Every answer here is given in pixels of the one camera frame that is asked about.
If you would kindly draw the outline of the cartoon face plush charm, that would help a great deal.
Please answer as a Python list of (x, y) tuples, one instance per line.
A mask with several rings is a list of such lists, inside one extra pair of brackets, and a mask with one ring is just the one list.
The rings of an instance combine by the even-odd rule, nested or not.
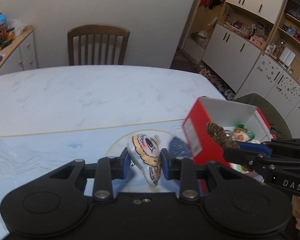
[(156, 187), (161, 177), (161, 155), (156, 141), (146, 134), (129, 138), (128, 154), (151, 187)]

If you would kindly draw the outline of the embroidered sachet green tassel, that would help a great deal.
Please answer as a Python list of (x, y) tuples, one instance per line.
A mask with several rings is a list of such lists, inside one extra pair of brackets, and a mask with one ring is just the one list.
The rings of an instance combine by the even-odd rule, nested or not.
[(250, 142), (255, 139), (255, 133), (242, 124), (235, 126), (232, 135), (240, 142)]

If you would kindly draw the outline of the olive green jacket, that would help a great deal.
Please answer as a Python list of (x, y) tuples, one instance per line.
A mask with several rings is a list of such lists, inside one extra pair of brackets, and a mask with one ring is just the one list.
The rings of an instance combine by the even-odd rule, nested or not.
[(236, 102), (256, 106), (270, 125), (270, 133), (279, 139), (292, 139), (292, 134), (285, 120), (276, 108), (262, 96), (251, 93), (235, 99)]

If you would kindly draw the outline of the red white cardboard box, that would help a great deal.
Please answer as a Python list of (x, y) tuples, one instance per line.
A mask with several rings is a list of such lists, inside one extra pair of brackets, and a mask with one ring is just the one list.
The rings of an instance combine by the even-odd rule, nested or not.
[(239, 172), (249, 173), (223, 158), (226, 147), (239, 148), (240, 141), (232, 135), (239, 124), (255, 133), (255, 139), (250, 141), (252, 143), (276, 138), (270, 133), (270, 125), (256, 106), (205, 96), (198, 98), (183, 122), (183, 132), (194, 163), (204, 165), (214, 160)]

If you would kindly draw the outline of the brown wooden chair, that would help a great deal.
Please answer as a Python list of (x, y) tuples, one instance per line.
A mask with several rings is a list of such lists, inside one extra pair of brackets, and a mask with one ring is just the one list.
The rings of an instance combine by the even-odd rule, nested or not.
[(69, 65), (123, 65), (130, 31), (108, 24), (86, 24), (67, 33)]

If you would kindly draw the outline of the white drawer cabinet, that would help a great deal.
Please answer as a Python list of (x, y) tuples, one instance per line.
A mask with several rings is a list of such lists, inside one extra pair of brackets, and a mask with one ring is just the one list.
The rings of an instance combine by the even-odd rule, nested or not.
[(22, 34), (0, 50), (0, 58), (0, 75), (37, 69), (33, 26), (27, 25)]

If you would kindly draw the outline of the white wall cabinet unit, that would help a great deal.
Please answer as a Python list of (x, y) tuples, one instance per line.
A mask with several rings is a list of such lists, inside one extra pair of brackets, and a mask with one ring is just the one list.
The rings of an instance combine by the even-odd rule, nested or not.
[(300, 138), (300, 0), (194, 0), (179, 47), (226, 99), (258, 95)]

